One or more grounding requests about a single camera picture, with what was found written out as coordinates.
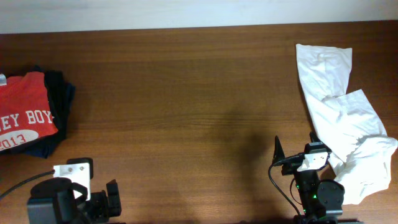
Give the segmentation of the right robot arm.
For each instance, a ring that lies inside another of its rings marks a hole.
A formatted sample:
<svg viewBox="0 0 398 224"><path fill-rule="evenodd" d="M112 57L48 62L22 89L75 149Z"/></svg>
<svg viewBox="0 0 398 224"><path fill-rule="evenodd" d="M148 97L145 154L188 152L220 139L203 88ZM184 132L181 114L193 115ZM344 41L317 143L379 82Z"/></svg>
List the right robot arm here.
<svg viewBox="0 0 398 224"><path fill-rule="evenodd" d="M343 213L345 188L334 180L319 178L318 171L326 166L331 149L313 132L310 139L303 152L285 157L280 140L275 137L268 174L271 175L273 167L281 166L282 175L293 175L292 183L296 185L303 208L303 213L300 213L297 206L293 206L297 212L293 217L294 223L338 223L338 216Z"/></svg>

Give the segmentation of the orange t-shirt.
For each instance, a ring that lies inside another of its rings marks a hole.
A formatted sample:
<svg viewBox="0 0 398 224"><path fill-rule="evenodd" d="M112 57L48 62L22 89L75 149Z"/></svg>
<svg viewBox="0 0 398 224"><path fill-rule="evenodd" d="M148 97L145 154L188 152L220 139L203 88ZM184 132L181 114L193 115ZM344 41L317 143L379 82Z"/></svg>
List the orange t-shirt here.
<svg viewBox="0 0 398 224"><path fill-rule="evenodd" d="M1 150L16 149L58 129L50 111L44 74L1 75Z"/></svg>

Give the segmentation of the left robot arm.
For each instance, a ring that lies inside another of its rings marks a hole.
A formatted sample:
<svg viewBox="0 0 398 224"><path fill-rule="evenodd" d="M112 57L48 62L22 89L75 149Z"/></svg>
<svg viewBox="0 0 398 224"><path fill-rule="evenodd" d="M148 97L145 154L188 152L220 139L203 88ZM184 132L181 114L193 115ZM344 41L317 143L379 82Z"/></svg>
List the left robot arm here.
<svg viewBox="0 0 398 224"><path fill-rule="evenodd" d="M118 183L112 180L106 190L89 193L65 177L45 180L31 189L27 211L30 223L108 223L122 213Z"/></svg>

